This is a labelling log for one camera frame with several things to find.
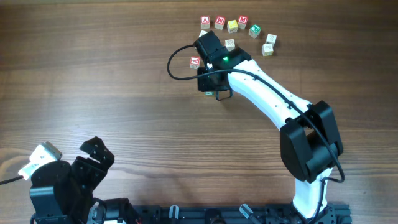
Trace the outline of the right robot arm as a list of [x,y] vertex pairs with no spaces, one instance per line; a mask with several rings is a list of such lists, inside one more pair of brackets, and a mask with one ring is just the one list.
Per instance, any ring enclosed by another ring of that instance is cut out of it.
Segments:
[[204,62],[197,70],[202,92],[239,93],[259,108],[280,134],[280,156],[295,178],[293,206],[304,219],[317,222],[326,209],[327,184],[334,168],[344,181],[338,161],[343,145],[332,108],[301,99],[262,71],[244,50],[228,50],[212,31],[193,43]]

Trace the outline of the brown picture block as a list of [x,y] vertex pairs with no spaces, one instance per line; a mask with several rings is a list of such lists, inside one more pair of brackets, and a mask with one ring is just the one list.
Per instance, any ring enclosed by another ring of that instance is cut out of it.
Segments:
[[227,39],[225,40],[225,47],[227,50],[230,52],[236,48],[234,40],[233,39]]

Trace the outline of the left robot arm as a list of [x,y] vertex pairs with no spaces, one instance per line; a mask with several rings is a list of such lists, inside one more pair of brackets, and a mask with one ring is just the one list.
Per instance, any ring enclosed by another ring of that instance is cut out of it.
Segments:
[[73,163],[54,161],[32,176],[30,199],[35,209],[32,223],[142,223],[126,198],[101,200],[93,191],[106,177],[114,155],[99,137],[85,141]]

